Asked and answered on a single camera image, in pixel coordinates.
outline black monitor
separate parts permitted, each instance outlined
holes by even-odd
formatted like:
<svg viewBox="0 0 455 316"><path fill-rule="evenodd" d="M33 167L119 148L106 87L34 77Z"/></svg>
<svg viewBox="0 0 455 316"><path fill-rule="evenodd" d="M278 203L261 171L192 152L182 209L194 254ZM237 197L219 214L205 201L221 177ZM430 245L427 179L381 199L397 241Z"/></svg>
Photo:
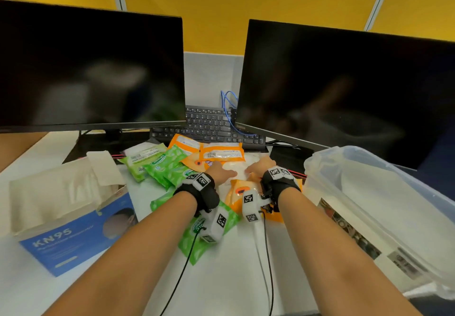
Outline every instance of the black monitor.
<svg viewBox="0 0 455 316"><path fill-rule="evenodd" d="M236 126L417 169L455 127L455 43L250 20Z"/></svg>
<svg viewBox="0 0 455 316"><path fill-rule="evenodd" d="M182 19L0 1L0 133L185 120Z"/></svg>

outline black keyboard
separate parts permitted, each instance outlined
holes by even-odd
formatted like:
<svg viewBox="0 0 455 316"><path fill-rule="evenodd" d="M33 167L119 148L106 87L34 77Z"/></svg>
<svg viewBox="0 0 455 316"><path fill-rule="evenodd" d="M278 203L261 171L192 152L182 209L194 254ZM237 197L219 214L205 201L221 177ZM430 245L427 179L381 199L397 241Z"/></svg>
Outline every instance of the black keyboard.
<svg viewBox="0 0 455 316"><path fill-rule="evenodd" d="M242 142L245 151L266 152L265 136L239 134L229 123L231 111L227 116L222 108L186 106L186 124L183 127L153 127L151 136L168 144L174 134L182 134L203 143Z"/></svg>

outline desk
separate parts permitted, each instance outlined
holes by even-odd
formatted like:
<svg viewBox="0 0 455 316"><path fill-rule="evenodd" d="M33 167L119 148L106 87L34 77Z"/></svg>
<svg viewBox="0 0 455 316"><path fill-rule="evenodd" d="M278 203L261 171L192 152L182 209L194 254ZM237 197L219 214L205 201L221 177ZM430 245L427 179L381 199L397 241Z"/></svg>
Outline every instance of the desk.
<svg viewBox="0 0 455 316"><path fill-rule="evenodd" d="M10 180L61 164L75 144L77 135L77 132L49 133L0 173L2 209L6 210L9 204ZM235 169L238 178L244 179L244 169L259 159L259 153L246 153L245 158L246 162L226 163L225 168ZM150 202L165 191L153 179L138 184L125 166L119 166L119 169L127 181L140 221L151 212ZM220 186L221 199L229 187L229 183ZM7 215L8 212L2 212L4 219L0 219L0 233L9 227ZM273 315L312 313L317 306L286 229L274 222L267 222L267 227L275 287ZM12 236L0 237L0 315L41 315L100 255L55 278ZM144 315L160 314L185 259L176 248ZM241 221L220 244L206 251L195 266L186 268L165 315L268 315L270 302L264 279L270 286L264 228L262 224L253 227Z"/></svg>

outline cardboard box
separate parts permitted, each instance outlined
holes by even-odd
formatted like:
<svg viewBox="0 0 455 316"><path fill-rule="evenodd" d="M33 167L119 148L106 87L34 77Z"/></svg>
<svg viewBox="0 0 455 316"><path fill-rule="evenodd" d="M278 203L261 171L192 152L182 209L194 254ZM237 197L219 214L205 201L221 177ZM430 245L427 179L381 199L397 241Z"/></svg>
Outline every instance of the cardboard box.
<svg viewBox="0 0 455 316"><path fill-rule="evenodd" d="M109 248L137 223L107 152L9 183L11 232L54 276Z"/></svg>

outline wrist strap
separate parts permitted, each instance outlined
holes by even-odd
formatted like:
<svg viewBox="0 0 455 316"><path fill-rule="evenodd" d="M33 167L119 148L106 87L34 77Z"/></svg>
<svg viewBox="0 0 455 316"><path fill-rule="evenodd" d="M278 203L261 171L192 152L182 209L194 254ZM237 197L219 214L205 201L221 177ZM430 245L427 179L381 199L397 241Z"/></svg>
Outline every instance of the wrist strap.
<svg viewBox="0 0 455 316"><path fill-rule="evenodd" d="M270 198L275 212L279 212L278 197L283 190L291 187L300 191L299 184L294 176L287 169L279 166L274 166L264 173L261 186L264 197Z"/></svg>
<svg viewBox="0 0 455 316"><path fill-rule="evenodd" d="M189 175L182 181L182 184L177 187L174 195L187 191L194 196L197 202L195 217L199 216L201 210L210 212L216 208L220 202L220 198L215 190L215 181L209 174L201 173Z"/></svg>

